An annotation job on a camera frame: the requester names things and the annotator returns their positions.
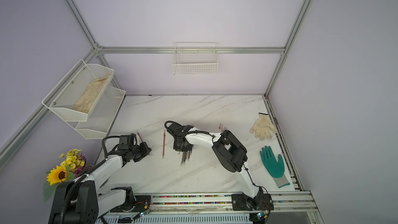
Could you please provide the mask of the red pencil with orange cap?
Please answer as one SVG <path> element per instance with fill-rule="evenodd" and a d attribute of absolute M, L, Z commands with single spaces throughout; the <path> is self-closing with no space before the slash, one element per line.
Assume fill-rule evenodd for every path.
<path fill-rule="evenodd" d="M 163 131 L 163 146 L 162 146 L 162 158 L 163 159 L 165 157 L 165 145 L 166 145 L 165 138 L 166 138 L 166 130 Z"/>

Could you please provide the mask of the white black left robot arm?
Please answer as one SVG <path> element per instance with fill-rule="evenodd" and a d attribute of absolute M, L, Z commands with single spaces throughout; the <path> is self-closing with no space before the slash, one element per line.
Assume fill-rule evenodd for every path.
<path fill-rule="evenodd" d="M 61 183 L 55 190 L 49 216 L 50 224 L 94 224 L 98 219 L 105 222 L 109 212 L 134 212 L 133 220 L 149 212 L 150 196 L 137 198 L 131 187 L 115 187 L 106 194 L 97 191 L 118 170 L 129 162 L 139 162 L 150 155 L 151 148 L 138 142 L 137 136 L 117 135 L 118 144 L 107 150 L 101 141 L 104 159 L 80 177 Z"/>

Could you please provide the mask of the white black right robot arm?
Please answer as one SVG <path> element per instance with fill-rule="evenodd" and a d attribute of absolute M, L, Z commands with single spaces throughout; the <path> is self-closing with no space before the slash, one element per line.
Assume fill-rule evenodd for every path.
<path fill-rule="evenodd" d="M 247 149 L 228 130 L 221 133 L 202 131 L 192 125 L 181 125 L 166 121 L 164 127 L 173 139 L 173 149 L 182 153 L 182 164 L 188 161 L 194 145 L 210 148 L 220 164 L 234 173 L 239 182 L 246 186 L 240 194 L 232 194 L 232 207 L 235 211 L 266 211 L 274 209 L 272 197 L 267 190 L 256 185 L 250 175 L 247 163 Z"/>

